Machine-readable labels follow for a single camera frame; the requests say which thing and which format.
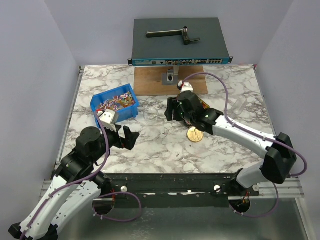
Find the gray floor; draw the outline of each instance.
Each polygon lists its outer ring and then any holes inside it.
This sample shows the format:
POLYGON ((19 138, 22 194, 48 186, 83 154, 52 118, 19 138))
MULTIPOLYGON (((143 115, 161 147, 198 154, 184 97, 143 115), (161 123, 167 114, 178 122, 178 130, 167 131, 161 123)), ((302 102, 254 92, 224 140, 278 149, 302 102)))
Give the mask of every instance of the gray floor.
MULTIPOLYGON (((256 199, 249 212, 267 212, 274 199, 256 199)), ((116 209, 113 217, 130 218, 135 209, 116 209)), ((93 217, 88 205, 65 227, 59 240, 306 240, 294 199, 280 200, 275 213, 246 218, 229 208, 145 208, 142 217, 117 223, 93 217)))

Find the wooden board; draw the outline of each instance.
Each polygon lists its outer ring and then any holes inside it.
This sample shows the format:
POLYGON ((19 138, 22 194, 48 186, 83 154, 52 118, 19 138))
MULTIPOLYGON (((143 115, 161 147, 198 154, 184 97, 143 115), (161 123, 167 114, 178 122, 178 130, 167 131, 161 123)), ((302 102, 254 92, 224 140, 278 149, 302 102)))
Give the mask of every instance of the wooden board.
MULTIPOLYGON (((166 73, 169 66, 136 67, 134 69, 134 93, 137 96, 166 96, 178 95, 180 91, 176 85, 162 85, 162 73, 166 73)), ((203 72, 202 66, 180 66, 179 81, 191 74, 203 72)), ((197 75, 188 80, 195 94, 208 94, 205 75, 197 75)))

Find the pile of candy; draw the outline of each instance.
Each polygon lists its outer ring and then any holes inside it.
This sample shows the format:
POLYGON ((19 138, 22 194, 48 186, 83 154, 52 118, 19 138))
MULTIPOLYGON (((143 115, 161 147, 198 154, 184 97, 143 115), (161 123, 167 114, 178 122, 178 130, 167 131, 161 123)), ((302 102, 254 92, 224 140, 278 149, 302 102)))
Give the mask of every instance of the pile of candy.
POLYGON ((131 92, 127 92, 121 96, 114 96, 113 99, 105 100, 103 103, 100 104, 100 107, 96 110, 99 111, 106 111, 107 109, 113 111, 119 111, 121 109, 130 107, 135 104, 135 101, 131 95, 131 92))

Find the blue front panel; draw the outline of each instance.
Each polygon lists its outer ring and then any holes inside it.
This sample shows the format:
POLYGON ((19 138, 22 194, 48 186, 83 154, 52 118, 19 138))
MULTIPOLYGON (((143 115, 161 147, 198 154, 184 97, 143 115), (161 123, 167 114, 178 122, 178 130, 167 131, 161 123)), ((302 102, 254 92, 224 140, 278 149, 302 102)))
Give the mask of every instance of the blue front panel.
POLYGON ((132 65, 139 66, 185 66, 185 65, 225 65, 229 57, 221 58, 166 58, 166 59, 132 59, 132 65))

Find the table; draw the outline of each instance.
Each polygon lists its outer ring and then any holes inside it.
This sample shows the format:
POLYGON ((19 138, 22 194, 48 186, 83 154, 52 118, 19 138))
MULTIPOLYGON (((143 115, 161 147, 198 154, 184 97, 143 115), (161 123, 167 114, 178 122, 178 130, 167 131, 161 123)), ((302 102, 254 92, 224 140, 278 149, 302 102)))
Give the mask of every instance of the table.
MULTIPOLYGON (((229 109, 240 96, 248 105, 236 121, 265 133, 272 133, 268 114, 251 65, 205 66, 205 72, 221 77, 229 90, 229 109)), ((225 91, 220 82, 206 76, 208 95, 200 97, 210 107, 223 111, 225 91)), ((90 101, 95 94, 125 85, 134 86, 134 68, 126 65, 87 66, 75 102, 62 157, 74 147, 82 129, 95 126, 90 101)), ((202 141, 190 142, 187 130, 178 122, 167 122, 164 115, 169 96, 139 96, 139 115, 122 121, 122 126, 139 132, 133 150, 111 149, 103 168, 105 173, 234 173, 260 159, 228 139, 204 134, 202 141), (143 118, 145 108, 154 107, 159 119, 152 126, 143 118)))

